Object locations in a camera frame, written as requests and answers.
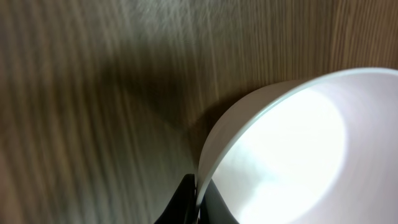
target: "brown wooden table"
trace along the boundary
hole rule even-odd
[[[153,223],[272,83],[398,68],[396,0],[0,0],[0,223]]]

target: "black object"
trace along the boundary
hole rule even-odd
[[[198,214],[195,213],[195,176],[187,174],[182,179],[172,199],[155,224],[175,223],[192,224]],[[210,181],[205,198],[200,207],[199,224],[238,224],[227,208],[213,180]]]
[[[195,221],[195,175],[186,174],[155,224],[192,224]]]

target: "white bowl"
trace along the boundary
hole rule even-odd
[[[303,82],[256,90],[219,119],[197,206],[213,179],[240,223],[397,223],[398,71]]]

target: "wood grain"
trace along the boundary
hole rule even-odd
[[[153,223],[272,83],[398,68],[394,0],[0,0],[0,223]]]

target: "wooden surface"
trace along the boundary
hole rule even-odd
[[[398,68],[396,0],[0,0],[0,223],[153,223],[259,87]]]

